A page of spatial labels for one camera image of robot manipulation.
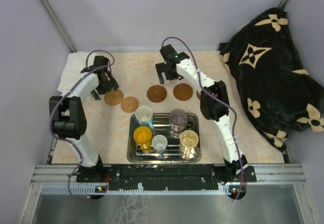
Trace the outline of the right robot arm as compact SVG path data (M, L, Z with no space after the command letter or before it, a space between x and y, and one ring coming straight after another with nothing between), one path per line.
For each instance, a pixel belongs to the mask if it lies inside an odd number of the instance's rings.
M222 136L223 159L226 175L232 181L244 183L244 170L248 162L239 149L237 136L233 133L230 123L229 105L226 85L223 81L216 82L205 75L197 66L195 59L184 53L177 53L172 45L162 46L160 54L164 62L155 65L159 82L165 80L186 79L200 94L200 111L206 120L212 121Z

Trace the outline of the woven coaster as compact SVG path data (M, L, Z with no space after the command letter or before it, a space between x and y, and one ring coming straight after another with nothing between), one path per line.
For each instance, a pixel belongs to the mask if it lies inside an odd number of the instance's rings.
M115 106L120 104L124 99L124 94L120 89L112 90L104 95L104 101L107 105Z
M120 106L122 111L126 113L133 113L139 107L139 100L136 97L129 96L123 99Z

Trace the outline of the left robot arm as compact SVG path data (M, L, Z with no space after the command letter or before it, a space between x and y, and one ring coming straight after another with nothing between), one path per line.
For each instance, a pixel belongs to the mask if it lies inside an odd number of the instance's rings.
M86 61L79 79L67 92L49 99L49 131L55 139L67 142L78 156L79 166L72 174L79 182L100 182L105 177L102 159L86 136L83 102L89 95L98 100L100 95L119 88L111 65L107 57L96 55L92 65Z

